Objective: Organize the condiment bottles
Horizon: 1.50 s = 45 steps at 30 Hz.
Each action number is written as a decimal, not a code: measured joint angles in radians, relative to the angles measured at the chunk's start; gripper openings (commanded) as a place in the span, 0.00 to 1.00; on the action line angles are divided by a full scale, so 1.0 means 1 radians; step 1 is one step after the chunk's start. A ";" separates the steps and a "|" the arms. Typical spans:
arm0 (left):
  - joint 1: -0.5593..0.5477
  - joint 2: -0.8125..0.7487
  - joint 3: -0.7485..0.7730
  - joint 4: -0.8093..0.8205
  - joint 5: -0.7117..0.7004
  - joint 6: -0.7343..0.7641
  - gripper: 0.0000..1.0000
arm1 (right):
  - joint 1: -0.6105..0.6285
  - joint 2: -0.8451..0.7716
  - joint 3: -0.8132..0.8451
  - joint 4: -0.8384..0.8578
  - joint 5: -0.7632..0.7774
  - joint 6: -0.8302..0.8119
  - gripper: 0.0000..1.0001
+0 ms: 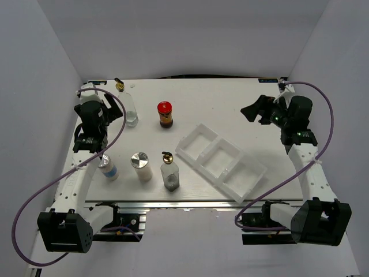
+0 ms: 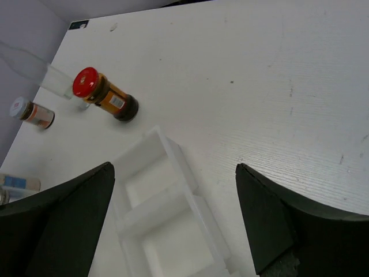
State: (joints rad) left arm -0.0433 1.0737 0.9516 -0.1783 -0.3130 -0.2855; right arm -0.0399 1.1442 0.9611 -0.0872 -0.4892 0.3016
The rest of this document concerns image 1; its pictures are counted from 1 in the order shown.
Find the clear oil bottle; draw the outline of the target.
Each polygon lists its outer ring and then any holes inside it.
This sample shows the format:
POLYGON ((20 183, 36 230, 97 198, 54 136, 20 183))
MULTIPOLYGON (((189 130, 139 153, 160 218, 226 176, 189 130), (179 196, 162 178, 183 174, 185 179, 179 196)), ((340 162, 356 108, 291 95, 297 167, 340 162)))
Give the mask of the clear oil bottle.
POLYGON ((118 90, 119 99, 124 104, 126 109, 126 125, 134 128, 138 124, 138 115, 135 109, 134 101, 132 96, 125 90, 125 84, 119 78, 114 78, 116 82, 116 89, 118 90))

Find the blue label shaker bottle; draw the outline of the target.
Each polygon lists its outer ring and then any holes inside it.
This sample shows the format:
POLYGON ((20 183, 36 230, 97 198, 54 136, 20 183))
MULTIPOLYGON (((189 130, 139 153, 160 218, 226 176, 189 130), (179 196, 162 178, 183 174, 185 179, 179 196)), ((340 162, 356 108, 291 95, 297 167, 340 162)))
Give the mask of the blue label shaker bottle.
POLYGON ((102 155, 98 168, 102 172, 102 174, 110 181, 114 181, 119 177, 119 172, 116 165, 106 154, 102 155))

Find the silver lid white shaker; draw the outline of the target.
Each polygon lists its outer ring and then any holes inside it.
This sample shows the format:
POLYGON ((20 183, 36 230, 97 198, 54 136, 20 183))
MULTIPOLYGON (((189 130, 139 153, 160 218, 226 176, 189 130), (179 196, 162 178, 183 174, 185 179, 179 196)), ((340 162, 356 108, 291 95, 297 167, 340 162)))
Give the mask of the silver lid white shaker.
POLYGON ((148 182, 152 179, 153 173, 149 164, 148 155, 146 153, 136 152, 130 158, 130 163, 140 181, 148 182))

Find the red lid sauce jar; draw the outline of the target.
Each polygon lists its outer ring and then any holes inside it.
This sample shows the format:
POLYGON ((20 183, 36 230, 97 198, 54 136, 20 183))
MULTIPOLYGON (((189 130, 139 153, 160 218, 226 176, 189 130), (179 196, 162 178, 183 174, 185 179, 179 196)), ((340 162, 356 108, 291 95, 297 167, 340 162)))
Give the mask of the red lid sauce jar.
POLYGON ((162 101, 157 105, 157 111, 161 127, 170 128, 173 125, 172 104, 168 101, 162 101))

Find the dark sauce oil bottle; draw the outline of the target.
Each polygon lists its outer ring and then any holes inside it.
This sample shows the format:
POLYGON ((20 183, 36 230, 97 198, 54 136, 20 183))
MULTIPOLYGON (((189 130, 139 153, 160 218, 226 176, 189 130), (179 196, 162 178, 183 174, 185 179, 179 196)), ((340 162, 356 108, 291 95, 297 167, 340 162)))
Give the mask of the dark sauce oil bottle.
POLYGON ((164 187, 170 191, 175 191, 179 186, 179 167, 174 162, 173 154, 163 151, 163 164, 160 167, 164 187))

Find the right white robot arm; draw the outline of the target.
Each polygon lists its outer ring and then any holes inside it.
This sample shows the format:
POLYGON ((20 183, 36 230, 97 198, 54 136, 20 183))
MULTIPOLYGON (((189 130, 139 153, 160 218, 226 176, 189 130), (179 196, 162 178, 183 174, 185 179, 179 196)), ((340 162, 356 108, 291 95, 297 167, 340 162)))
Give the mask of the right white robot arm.
POLYGON ((261 95, 241 109, 249 122, 260 116, 262 125, 275 124, 292 161, 303 195, 303 204, 266 201, 262 211, 242 214, 244 244, 296 244, 338 246, 352 215, 332 191, 318 159, 317 140, 308 128, 312 101, 304 96, 284 98, 261 95))

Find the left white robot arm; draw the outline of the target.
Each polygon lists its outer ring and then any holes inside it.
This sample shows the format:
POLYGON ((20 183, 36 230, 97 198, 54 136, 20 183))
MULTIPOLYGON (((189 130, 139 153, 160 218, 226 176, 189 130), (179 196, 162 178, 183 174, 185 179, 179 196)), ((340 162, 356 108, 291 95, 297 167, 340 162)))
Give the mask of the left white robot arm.
POLYGON ((81 123, 74 132, 71 173, 51 208, 39 214, 37 225, 49 252, 86 253, 93 238, 103 227, 116 230, 122 216, 113 206, 97 204, 85 207, 92 178, 108 145, 108 126, 123 117, 114 96, 100 98, 96 90, 79 92, 74 107, 81 123))

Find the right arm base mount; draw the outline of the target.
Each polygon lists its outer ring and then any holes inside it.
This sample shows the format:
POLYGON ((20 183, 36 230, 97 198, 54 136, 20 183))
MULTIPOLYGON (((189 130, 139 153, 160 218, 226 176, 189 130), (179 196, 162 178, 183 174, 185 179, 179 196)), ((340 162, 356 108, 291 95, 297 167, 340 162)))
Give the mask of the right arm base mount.
MULTIPOLYGON (((270 208, 272 204, 289 205, 283 201, 266 201, 261 208, 261 212, 244 212, 241 217, 241 224, 256 228, 281 227, 278 222, 271 220, 270 208)), ((243 245, 292 245, 296 244, 289 230, 281 231, 260 231, 242 230, 243 245)))

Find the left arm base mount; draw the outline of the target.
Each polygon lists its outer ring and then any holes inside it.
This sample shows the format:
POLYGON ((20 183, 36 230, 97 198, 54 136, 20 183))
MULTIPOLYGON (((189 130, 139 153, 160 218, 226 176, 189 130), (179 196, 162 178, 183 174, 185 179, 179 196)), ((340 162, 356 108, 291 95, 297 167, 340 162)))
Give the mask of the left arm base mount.
POLYGON ((146 211, 123 208, 115 202, 90 204, 87 221, 91 224, 94 242, 140 242, 142 239, 146 211))

